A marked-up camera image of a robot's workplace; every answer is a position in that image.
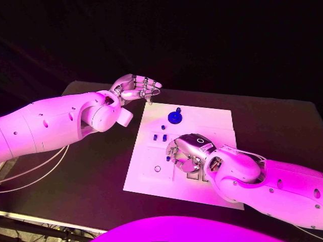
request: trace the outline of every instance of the black background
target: black background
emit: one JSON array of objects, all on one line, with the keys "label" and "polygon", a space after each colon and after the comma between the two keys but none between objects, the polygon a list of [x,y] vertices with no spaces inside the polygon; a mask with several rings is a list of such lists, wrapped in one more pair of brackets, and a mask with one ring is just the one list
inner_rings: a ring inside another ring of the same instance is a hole
[{"label": "black background", "polygon": [[307,100],[323,117],[323,3],[0,1],[0,115],[127,73]]}]

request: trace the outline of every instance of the dark table surface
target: dark table surface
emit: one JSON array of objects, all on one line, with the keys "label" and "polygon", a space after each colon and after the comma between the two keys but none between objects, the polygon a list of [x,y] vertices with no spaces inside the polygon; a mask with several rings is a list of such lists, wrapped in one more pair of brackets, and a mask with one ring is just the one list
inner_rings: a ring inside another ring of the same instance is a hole
[{"label": "dark table surface", "polygon": [[[108,90],[109,86],[72,82],[63,95]],[[323,172],[323,121],[313,103],[167,89],[154,102],[231,110],[239,149]],[[0,194],[1,211],[104,230],[147,217],[192,216],[235,224],[287,241],[319,241],[249,206],[242,211],[122,191],[144,100],[133,101],[125,108],[134,114],[128,127],[114,124],[104,133],[91,134],[73,143],[45,179],[16,192]],[[9,176],[34,167],[55,153],[20,157]],[[32,182],[56,162],[58,159],[52,160],[26,177],[6,183],[3,189]],[[323,236],[323,231],[313,233]]]}]

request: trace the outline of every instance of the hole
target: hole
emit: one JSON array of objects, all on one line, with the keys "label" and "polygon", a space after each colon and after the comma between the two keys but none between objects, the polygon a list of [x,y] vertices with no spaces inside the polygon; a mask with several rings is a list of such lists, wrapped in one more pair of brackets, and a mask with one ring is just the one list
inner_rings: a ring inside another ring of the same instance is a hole
[{"label": "hole", "polygon": [[319,189],[317,189],[317,188],[314,189],[313,194],[314,194],[314,197],[316,197],[316,198],[320,198],[320,191],[319,191]]},{"label": "hole", "polygon": [[277,182],[277,187],[278,189],[283,189],[283,180],[278,179],[278,182]]},{"label": "hole", "polygon": [[49,127],[49,124],[47,124],[47,121],[46,120],[43,121],[43,126],[45,127]]},{"label": "hole", "polygon": [[72,113],[71,113],[71,112],[68,113],[68,116],[69,116],[69,119],[71,119],[71,121],[72,121]]}]

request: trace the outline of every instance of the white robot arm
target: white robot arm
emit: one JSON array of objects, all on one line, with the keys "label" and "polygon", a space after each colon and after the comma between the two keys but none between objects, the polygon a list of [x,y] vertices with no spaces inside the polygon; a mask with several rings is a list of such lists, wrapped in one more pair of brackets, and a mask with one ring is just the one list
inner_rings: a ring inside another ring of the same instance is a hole
[{"label": "white robot arm", "polygon": [[59,149],[114,123],[127,126],[133,114],[121,106],[160,93],[154,80],[125,75],[109,91],[45,99],[0,117],[0,162],[24,154]]},{"label": "white robot arm", "polygon": [[[186,160],[177,158],[180,151]],[[199,134],[176,138],[169,143],[167,155],[183,172],[196,173],[203,166],[212,187],[226,201],[248,204],[300,227],[323,230],[321,172],[228,146],[216,149]]]}]

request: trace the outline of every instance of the robotic hand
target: robotic hand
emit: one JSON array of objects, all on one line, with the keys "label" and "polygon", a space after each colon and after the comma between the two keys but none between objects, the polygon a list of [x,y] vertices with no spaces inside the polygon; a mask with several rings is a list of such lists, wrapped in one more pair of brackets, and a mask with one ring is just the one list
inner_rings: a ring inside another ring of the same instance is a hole
[{"label": "robotic hand", "polygon": [[[180,152],[187,157],[184,161],[177,159]],[[321,172],[267,160],[225,145],[216,149],[199,134],[176,138],[166,154],[183,172],[196,173],[203,166],[206,179],[226,201],[248,204],[261,213],[300,227],[323,230]]]},{"label": "robotic hand", "polygon": [[43,99],[0,117],[0,162],[24,154],[56,150],[114,123],[127,126],[133,114],[121,106],[160,93],[147,77],[122,76],[109,91]]}]

